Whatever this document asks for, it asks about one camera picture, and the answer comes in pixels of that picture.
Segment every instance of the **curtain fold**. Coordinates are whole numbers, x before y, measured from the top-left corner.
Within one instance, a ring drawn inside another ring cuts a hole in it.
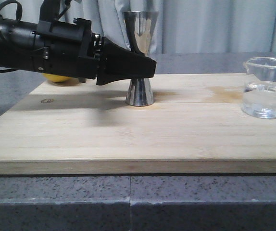
[[[43,0],[18,0],[23,21],[38,22]],[[1,11],[15,17],[16,5]],[[62,17],[129,49],[123,11],[158,11],[150,53],[276,51],[276,0],[73,0]]]

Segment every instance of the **lemon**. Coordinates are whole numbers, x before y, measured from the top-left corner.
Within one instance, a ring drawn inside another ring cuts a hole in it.
[[[52,75],[52,74],[46,74],[46,73],[43,73],[43,76],[54,83],[61,83],[71,78],[68,76],[58,76],[58,75]]]

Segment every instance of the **gray table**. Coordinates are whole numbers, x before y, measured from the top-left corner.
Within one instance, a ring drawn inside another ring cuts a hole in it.
[[[153,55],[158,74],[244,73],[276,53]],[[0,115],[39,73],[0,74]],[[0,231],[276,230],[276,175],[0,176]]]

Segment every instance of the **clear liquid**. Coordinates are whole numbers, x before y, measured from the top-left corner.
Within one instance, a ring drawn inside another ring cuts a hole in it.
[[[258,118],[276,118],[276,83],[248,83],[244,89],[242,110]]]

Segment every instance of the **bamboo cutting board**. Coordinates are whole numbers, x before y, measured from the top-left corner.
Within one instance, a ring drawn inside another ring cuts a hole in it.
[[[244,74],[156,75],[156,103],[129,81],[44,82],[0,117],[0,174],[276,173],[276,119],[240,109]]]

